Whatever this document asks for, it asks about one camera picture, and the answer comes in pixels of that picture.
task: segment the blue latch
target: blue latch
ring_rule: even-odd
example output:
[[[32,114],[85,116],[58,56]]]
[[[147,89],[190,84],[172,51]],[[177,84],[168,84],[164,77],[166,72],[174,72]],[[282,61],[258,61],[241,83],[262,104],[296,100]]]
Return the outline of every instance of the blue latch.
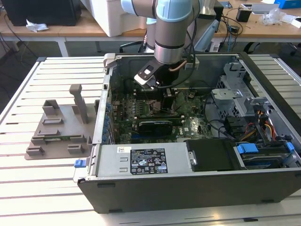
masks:
[[[290,150],[291,153],[294,152],[295,147],[293,146],[293,144],[291,142],[287,142],[286,146],[287,146],[288,150]]]
[[[86,167],[86,160],[77,159],[74,163],[75,168],[85,168]]]
[[[240,144],[238,147],[238,152],[240,154],[243,154],[243,153],[258,153],[259,150],[257,149],[256,145],[255,144]]]

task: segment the warning label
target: warning label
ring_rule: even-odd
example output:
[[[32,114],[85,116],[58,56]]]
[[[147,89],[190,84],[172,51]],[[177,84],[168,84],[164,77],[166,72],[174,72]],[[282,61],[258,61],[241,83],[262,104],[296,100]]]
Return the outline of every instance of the warning label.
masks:
[[[131,150],[131,174],[167,173],[165,149]]]

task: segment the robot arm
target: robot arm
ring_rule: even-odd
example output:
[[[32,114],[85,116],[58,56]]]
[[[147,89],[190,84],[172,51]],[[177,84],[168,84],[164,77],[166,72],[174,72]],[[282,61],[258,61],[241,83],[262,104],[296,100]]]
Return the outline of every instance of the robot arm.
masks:
[[[176,67],[182,59],[187,28],[203,7],[200,1],[122,0],[121,5],[128,13],[148,17],[148,21],[155,22],[155,39],[152,40],[155,58],[137,73],[135,80],[152,89],[159,84],[170,84],[177,74],[168,69]]]

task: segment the floor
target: floor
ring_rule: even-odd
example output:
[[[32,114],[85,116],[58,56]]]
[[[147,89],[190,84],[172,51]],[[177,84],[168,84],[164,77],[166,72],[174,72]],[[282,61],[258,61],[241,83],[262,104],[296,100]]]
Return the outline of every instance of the floor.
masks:
[[[126,42],[108,42],[100,43],[102,52],[97,53],[94,42],[68,42],[67,48],[72,57],[103,56],[105,53],[119,52],[119,46]],[[61,53],[55,42],[29,42],[28,47],[39,57],[60,57]],[[242,51],[247,43],[238,43],[234,51]],[[228,49],[225,45],[221,51]],[[138,46],[125,48],[124,52],[135,53]],[[301,52],[290,56],[292,47],[286,43],[263,43],[257,46],[254,54],[277,54],[283,59],[296,73],[301,74]],[[27,73],[30,71],[36,58],[20,46],[19,52],[10,55],[2,64],[0,64],[0,112],[5,108],[10,98],[18,89]]]

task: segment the copper pipe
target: copper pipe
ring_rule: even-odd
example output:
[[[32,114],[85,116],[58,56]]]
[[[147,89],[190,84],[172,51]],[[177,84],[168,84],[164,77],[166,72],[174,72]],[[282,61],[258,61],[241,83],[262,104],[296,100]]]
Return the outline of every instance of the copper pipe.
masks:
[[[168,70],[170,72],[176,72],[178,70],[180,70],[182,67],[185,66],[185,64],[187,64],[187,60],[184,60],[179,66],[177,66],[176,68],[169,68]]]

